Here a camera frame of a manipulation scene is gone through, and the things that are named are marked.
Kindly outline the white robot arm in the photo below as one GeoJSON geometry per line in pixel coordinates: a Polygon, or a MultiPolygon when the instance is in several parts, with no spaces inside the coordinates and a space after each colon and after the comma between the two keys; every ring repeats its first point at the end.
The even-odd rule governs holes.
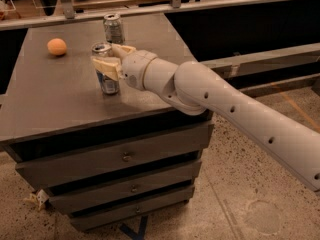
{"type": "Polygon", "coordinates": [[[150,91],[187,115],[224,117],[305,186],[320,191],[320,134],[238,91],[195,61],[180,65],[131,46],[102,43],[91,61],[108,78],[150,91]]]}

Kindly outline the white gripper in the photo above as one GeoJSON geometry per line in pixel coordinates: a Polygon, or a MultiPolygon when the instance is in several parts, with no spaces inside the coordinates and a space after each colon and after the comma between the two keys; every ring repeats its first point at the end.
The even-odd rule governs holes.
{"type": "Polygon", "coordinates": [[[124,74],[124,80],[130,87],[143,91],[145,89],[144,74],[157,55],[146,50],[136,51],[132,46],[114,43],[111,44],[111,48],[112,57],[91,57],[94,68],[114,81],[119,81],[124,74]]]}

